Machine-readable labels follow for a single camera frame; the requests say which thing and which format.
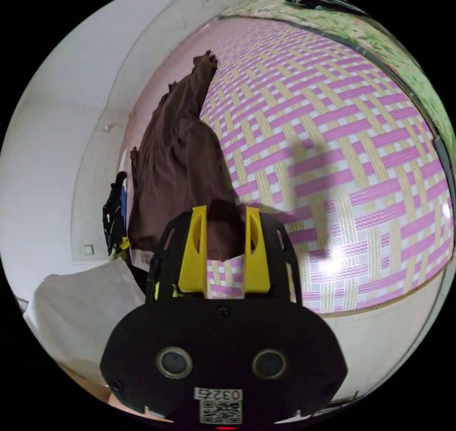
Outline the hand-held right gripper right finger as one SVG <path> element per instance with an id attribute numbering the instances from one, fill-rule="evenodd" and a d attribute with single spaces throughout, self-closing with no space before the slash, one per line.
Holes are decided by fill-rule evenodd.
<path id="1" fill-rule="evenodd" d="M 261 215 L 247 206 L 245 221 L 244 293 L 268 293 L 270 278 Z"/>

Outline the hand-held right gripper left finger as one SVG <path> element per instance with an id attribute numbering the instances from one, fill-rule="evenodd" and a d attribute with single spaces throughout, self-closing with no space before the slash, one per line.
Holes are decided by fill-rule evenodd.
<path id="1" fill-rule="evenodd" d="M 183 293 L 207 293 L 207 207 L 192 209 L 178 287 Z"/>

